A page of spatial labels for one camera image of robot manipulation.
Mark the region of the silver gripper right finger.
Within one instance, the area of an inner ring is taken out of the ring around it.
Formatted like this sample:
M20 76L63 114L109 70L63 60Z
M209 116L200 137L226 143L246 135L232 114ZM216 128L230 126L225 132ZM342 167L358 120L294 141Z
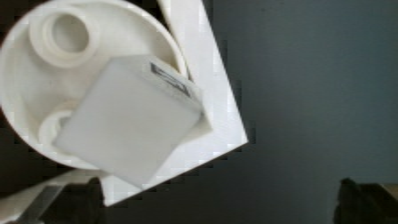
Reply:
M342 180L335 224L398 224L398 183Z

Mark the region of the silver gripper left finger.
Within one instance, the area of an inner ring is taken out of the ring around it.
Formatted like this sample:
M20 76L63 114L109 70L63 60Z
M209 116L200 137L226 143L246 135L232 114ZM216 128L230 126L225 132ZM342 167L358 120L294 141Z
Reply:
M98 178L65 186L42 216L45 224L107 224L106 196Z

